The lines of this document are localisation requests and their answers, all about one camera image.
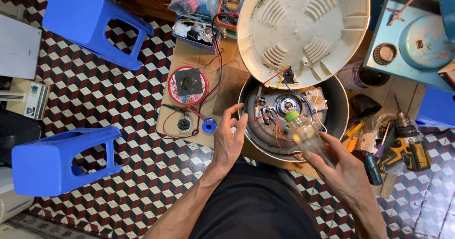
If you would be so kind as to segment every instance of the cordless drill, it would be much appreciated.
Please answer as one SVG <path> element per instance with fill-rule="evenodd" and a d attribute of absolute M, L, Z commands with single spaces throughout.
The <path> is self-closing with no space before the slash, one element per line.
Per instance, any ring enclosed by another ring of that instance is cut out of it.
<path fill-rule="evenodd" d="M 391 170 L 393 167 L 405 162 L 409 170 L 414 172 L 424 171 L 431 167 L 431 157 L 423 145 L 417 129 L 405 112 L 401 111 L 400 104 L 394 94 L 397 104 L 396 140 L 390 147 L 390 151 L 384 154 L 378 161 L 381 172 Z"/>

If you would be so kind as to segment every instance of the blue wire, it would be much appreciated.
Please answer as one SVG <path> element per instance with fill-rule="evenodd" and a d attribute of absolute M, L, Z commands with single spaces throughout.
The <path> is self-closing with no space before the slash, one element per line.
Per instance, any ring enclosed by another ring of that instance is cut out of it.
<path fill-rule="evenodd" d="M 287 83 L 286 83 L 286 75 L 283 77 L 283 79 L 284 79 L 284 84 L 286 85 L 286 87 L 287 87 L 290 91 L 292 91 L 293 93 L 299 95 L 299 96 L 304 100 L 304 102 L 306 102 L 306 103 L 308 104 L 308 108 L 310 109 L 311 121 L 313 121 L 313 109 L 311 108 L 310 102 L 308 102 L 307 99 L 305 99 L 305 97 L 303 97 L 302 95 L 298 94 L 298 93 L 297 93 L 296 91 L 294 91 L 293 89 L 289 88 L 289 85 L 287 85 Z"/>

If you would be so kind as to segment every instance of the black shirt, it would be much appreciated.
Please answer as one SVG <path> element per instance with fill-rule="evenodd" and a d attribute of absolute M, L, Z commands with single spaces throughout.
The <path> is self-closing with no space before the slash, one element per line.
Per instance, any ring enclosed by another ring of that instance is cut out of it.
<path fill-rule="evenodd" d="M 190 239 L 320 238 L 311 207 L 274 172 L 236 163 L 213 192 Z"/>

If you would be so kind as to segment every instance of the yellow wire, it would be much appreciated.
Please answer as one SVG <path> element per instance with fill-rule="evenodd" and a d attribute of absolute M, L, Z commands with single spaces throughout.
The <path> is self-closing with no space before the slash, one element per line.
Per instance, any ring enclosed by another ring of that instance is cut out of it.
<path fill-rule="evenodd" d="M 278 82 L 278 85 L 275 86 L 275 87 L 270 87 L 271 89 L 276 89 L 276 88 L 280 87 L 281 82 L 283 81 L 283 73 L 284 73 L 284 71 L 281 72 L 281 74 L 280 74 L 280 82 Z"/>

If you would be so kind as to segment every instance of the man's left hand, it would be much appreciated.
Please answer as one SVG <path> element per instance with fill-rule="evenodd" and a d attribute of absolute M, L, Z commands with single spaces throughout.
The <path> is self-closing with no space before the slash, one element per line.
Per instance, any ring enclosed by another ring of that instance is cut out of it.
<path fill-rule="evenodd" d="M 215 151 L 211 166 L 225 173 L 234 166 L 243 147 L 243 135 L 247 128 L 248 114 L 243 114 L 239 120 L 231 119 L 231 115 L 242 107 L 243 103 L 238 103 L 226 109 L 221 118 L 221 124 L 217 126 L 214 133 Z M 236 128 L 235 133 L 232 133 L 231 127 Z"/>

